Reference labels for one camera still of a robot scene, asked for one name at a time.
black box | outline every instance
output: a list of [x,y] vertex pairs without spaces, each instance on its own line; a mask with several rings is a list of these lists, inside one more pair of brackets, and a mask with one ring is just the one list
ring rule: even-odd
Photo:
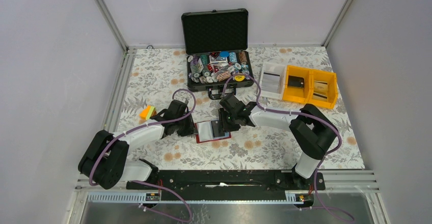
[[[239,52],[245,52],[249,75],[254,77],[248,52],[248,11],[246,9],[184,13],[181,16],[186,53],[189,55],[210,55],[212,52],[235,52],[240,63]],[[187,74],[191,73],[189,62],[186,62]],[[228,82],[235,94],[236,88],[250,87],[250,79]],[[196,83],[189,76],[187,88],[192,92],[208,91],[210,99],[221,99],[225,81],[213,83]]]

plastic storage bin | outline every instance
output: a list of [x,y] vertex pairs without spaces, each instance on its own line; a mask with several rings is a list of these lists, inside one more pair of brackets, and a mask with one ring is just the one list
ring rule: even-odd
[[[290,75],[302,77],[305,80],[304,88],[289,87],[288,77]],[[308,103],[313,92],[312,70],[288,65],[285,76],[285,91],[282,100],[297,103]]]
[[282,100],[286,87],[286,68],[286,65],[264,62],[259,79],[262,97]]
[[336,73],[321,70],[312,70],[311,82],[314,81],[325,81],[328,83],[327,101],[316,100],[313,99],[311,96],[308,103],[324,108],[334,108],[338,98]]

leaf pattern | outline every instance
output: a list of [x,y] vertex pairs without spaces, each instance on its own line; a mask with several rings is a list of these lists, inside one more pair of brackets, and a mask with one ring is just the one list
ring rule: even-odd
[[[257,79],[263,62],[332,71],[323,47],[249,48],[248,52]],[[142,123],[139,114],[147,105],[155,106],[157,111],[167,108],[173,92],[187,88],[185,66],[184,49],[139,49],[123,101],[118,130]],[[237,97],[245,103],[255,101],[256,94],[255,86],[237,89]],[[219,102],[210,100],[207,92],[197,92],[195,95],[197,106],[193,113],[194,121],[217,118]],[[175,99],[188,100],[189,107],[193,105],[193,100],[186,93],[176,94]],[[303,107],[298,103],[264,97],[260,98],[260,102],[276,108]],[[363,169],[364,163],[342,97],[339,95],[334,109],[321,111],[338,127],[343,138],[342,147],[328,155],[321,168]],[[193,136],[179,137],[174,134],[136,149],[128,158],[146,158],[164,170],[270,170],[291,169],[302,153],[289,131],[269,127],[242,127],[231,135],[231,139],[197,144]],[[331,148],[336,145],[337,141],[334,141]]]

yellow sponge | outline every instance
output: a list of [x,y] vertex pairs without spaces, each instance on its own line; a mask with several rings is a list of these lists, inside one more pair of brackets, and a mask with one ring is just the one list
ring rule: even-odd
[[149,105],[149,106],[147,106],[147,108],[145,108],[141,112],[140,117],[143,120],[148,120],[148,119],[150,119],[150,117],[152,117],[156,114],[157,114],[157,112],[156,112],[156,109],[154,108],[154,106]]

tabletop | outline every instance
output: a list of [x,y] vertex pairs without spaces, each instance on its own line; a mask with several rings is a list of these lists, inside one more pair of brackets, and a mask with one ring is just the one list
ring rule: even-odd
[[[333,71],[324,47],[260,47],[248,48],[254,76],[259,80],[263,62],[295,65]],[[122,105],[117,130],[136,127],[144,121],[140,112],[147,106],[156,111],[167,108],[172,94],[187,88],[187,54],[184,49],[138,49]],[[197,98],[194,122],[218,118],[219,100],[210,100],[207,92],[194,93]],[[237,97],[245,104],[255,101],[257,87],[237,89]],[[176,98],[193,99],[179,92]],[[260,98],[260,103],[284,109],[300,109],[302,104]],[[364,169],[353,128],[339,93],[333,109],[320,108],[341,133],[342,147],[328,155],[321,169]],[[148,143],[133,151],[128,158],[145,158],[161,170],[289,170],[299,159],[301,148],[290,131],[270,127],[242,127],[232,138],[197,144],[194,136],[177,134]],[[337,139],[330,148],[337,145]]]

